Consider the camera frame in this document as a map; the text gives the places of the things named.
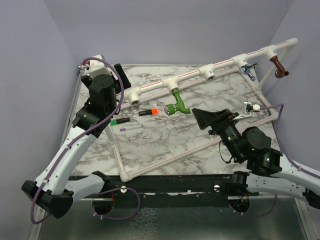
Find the white pvc pipe frame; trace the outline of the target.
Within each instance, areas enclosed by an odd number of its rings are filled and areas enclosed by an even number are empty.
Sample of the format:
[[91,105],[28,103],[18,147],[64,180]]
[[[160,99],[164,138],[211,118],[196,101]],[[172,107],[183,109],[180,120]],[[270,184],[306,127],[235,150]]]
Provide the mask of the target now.
[[128,88],[119,93],[119,96],[123,97],[123,100],[125,101],[120,107],[121,109],[126,109],[128,107],[137,106],[138,104],[154,100],[158,97],[163,97],[168,94],[172,95],[172,91],[174,89],[178,89],[179,91],[184,90],[188,87],[194,87],[198,84],[212,81],[215,78],[235,72],[238,72],[247,81],[253,92],[263,103],[267,103],[268,100],[262,93],[262,87],[270,78],[271,73],[275,72],[275,65],[272,65],[262,80],[257,84],[253,84],[249,81],[249,77],[247,75],[241,74],[240,68],[241,66],[248,64],[248,60],[261,56],[265,56],[269,61],[272,57],[277,56],[281,63],[297,43],[297,38],[291,38],[284,42],[269,45],[253,52],[233,56],[228,60],[200,66],[196,70],[182,75],[174,75],[144,86]]

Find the green water faucet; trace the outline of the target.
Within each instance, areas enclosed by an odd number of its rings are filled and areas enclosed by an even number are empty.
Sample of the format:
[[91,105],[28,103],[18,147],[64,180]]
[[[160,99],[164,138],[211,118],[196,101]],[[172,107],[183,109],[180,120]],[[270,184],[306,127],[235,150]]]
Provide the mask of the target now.
[[173,103],[167,104],[164,107],[164,112],[168,116],[171,116],[171,115],[175,114],[176,112],[180,112],[182,114],[190,114],[191,110],[189,108],[185,107],[185,103],[180,96],[180,91],[177,88],[172,91],[172,95],[175,98],[176,103],[175,104],[173,104]]

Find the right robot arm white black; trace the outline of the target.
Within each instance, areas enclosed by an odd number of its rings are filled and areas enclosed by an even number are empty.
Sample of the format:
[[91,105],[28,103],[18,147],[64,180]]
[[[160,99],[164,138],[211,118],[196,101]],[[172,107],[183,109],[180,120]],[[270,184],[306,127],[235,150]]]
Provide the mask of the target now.
[[192,113],[201,130],[218,135],[235,163],[246,162],[250,171],[234,172],[229,189],[240,196],[244,192],[267,192],[306,201],[312,208],[320,207],[320,172],[288,157],[271,147],[272,139],[256,126],[239,132],[236,124],[246,114],[224,109],[210,112],[193,108]]

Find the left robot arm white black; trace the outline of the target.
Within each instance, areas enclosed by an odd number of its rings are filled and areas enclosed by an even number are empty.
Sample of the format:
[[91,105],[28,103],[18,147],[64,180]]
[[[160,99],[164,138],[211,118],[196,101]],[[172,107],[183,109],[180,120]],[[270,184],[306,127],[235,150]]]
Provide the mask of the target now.
[[88,75],[81,81],[89,97],[76,113],[64,143],[44,171],[21,187],[33,207],[39,206],[56,219],[63,217],[75,202],[95,194],[103,198],[111,190],[111,179],[100,171],[80,180],[69,178],[82,156],[119,111],[122,100],[116,95],[132,85],[119,63],[109,71],[104,64],[91,60],[87,70]]

